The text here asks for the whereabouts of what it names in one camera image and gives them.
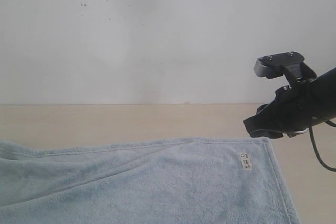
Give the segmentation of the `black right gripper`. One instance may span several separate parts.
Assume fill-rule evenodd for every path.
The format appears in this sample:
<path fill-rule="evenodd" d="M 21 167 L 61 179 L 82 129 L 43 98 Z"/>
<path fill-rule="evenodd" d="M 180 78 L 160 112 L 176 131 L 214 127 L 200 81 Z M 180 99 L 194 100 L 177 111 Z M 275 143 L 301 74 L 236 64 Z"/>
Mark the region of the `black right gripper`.
<path fill-rule="evenodd" d="M 316 100 L 311 88 L 284 86 L 276 90 L 271 103 L 263 104 L 257 113 L 243 120 L 250 137 L 282 138 L 298 135 L 317 125 Z"/>

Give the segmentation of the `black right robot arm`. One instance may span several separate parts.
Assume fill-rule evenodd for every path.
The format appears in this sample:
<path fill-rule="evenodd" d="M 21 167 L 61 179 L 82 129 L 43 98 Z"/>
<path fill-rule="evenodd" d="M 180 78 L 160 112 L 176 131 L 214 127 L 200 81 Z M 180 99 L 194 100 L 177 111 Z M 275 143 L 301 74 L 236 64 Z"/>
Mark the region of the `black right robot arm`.
<path fill-rule="evenodd" d="M 296 87 L 276 90 L 273 101 L 244 120 L 250 137 L 281 138 L 305 133 L 335 118 L 335 69 Z"/>

